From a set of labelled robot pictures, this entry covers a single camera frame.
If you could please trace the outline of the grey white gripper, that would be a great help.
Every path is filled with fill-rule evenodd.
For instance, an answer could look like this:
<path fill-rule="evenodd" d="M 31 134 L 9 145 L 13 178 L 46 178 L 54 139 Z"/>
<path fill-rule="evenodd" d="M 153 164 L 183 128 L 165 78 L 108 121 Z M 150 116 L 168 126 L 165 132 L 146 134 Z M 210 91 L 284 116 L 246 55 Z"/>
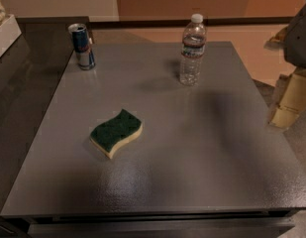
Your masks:
<path fill-rule="evenodd" d="M 306 4 L 288 25 L 284 57 L 300 67 L 290 75 L 282 74 L 273 91 L 268 124 L 281 129 L 293 125 L 306 109 Z"/>

